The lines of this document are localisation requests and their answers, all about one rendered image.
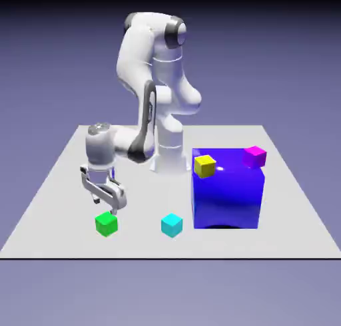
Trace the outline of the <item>small magenta cube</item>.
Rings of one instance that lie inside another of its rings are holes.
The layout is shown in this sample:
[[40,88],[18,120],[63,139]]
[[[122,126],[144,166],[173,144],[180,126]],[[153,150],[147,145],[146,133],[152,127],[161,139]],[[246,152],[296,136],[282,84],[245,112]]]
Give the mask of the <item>small magenta cube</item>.
[[248,168],[261,168],[266,164],[266,156],[267,151],[258,146],[251,146],[244,149],[242,161]]

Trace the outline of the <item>small green cube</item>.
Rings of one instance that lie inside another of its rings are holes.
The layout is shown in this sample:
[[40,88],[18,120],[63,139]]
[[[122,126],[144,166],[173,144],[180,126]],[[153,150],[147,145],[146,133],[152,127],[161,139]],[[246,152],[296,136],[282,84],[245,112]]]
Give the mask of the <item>small green cube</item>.
[[109,236],[118,230],[117,217],[110,212],[104,212],[95,218],[96,230],[102,236]]

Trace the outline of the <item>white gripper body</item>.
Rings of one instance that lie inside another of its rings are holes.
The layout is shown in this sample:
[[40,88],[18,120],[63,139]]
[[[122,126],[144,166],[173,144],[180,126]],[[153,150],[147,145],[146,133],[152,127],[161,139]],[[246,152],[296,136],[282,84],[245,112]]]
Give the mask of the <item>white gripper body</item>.
[[107,176],[105,183],[94,184],[86,174],[81,175],[83,186],[91,194],[100,198],[100,201],[110,205],[111,209],[123,209],[127,205],[125,189],[115,179]]

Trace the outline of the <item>large blue box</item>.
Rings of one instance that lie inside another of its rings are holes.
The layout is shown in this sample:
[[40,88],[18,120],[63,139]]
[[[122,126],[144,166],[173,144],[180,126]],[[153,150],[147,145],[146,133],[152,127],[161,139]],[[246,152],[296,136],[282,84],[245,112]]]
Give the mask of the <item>large blue box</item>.
[[243,163],[242,148],[193,148],[192,158],[209,155],[216,161],[215,173],[191,178],[192,219],[196,229],[256,229],[264,189],[261,168]]

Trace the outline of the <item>small cyan cube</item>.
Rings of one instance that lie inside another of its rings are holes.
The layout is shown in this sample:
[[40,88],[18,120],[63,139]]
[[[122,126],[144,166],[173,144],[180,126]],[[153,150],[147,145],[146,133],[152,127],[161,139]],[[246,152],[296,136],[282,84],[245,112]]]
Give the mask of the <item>small cyan cube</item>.
[[175,214],[169,214],[161,220],[161,231],[173,238],[182,232],[182,225],[182,218]]

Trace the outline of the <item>small yellow cube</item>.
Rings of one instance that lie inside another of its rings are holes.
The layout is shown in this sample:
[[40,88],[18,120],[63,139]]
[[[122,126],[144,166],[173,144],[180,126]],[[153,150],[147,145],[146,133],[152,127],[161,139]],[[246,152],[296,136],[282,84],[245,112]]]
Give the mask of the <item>small yellow cube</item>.
[[216,160],[210,155],[202,155],[194,158],[194,172],[199,178],[214,176]]

